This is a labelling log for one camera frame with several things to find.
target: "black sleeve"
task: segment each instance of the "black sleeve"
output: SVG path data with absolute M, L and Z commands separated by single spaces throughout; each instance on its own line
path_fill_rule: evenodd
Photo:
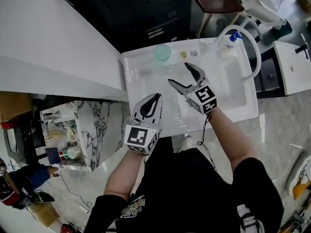
M 283 217 L 282 200 L 261 161 L 247 158 L 233 172 L 233 185 L 266 233 L 276 233 Z
M 127 205 L 128 202 L 125 199 L 116 195 L 97 197 L 84 233 L 106 232 L 109 225 L 120 217 L 122 210 Z

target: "marble box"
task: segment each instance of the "marble box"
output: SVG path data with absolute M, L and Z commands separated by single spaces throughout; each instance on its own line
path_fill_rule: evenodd
M 130 118 L 128 103 L 77 100 L 41 111 L 41 119 L 44 114 L 57 111 L 61 117 L 48 120 L 49 135 L 43 127 L 47 148 L 56 147 L 60 152 L 78 145 L 83 157 L 62 160 L 53 166 L 93 171 L 122 147 L 125 126 Z M 66 126 L 76 132 L 76 142 L 68 141 Z

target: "black appliance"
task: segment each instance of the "black appliance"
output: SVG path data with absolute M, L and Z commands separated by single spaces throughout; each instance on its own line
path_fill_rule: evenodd
M 184 40 L 191 0 L 66 0 L 119 52 Z

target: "wooden chair leg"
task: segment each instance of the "wooden chair leg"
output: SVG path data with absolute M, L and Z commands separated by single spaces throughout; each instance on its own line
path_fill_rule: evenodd
M 208 22 L 209 22 L 211 17 L 212 17 L 212 14 L 208 14 L 208 13 L 204 13 L 203 14 L 203 18 L 202 18 L 202 21 L 201 21 L 200 29 L 199 29 L 198 33 L 196 34 L 197 38 L 200 38 L 202 31 L 204 30 L 204 28 L 208 24 Z
M 233 18 L 233 20 L 230 22 L 229 25 L 233 25 L 233 23 L 235 23 L 235 21 L 239 18 L 239 16 L 240 16 L 240 12 L 235 15 L 235 17 Z

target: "white cube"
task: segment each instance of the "white cube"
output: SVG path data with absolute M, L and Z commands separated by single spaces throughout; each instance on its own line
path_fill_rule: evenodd
M 217 108 L 215 93 L 206 85 L 187 95 L 189 104 L 201 114 L 206 114 Z
M 151 154 L 159 140 L 157 129 L 126 125 L 124 144 L 129 150 L 145 155 Z

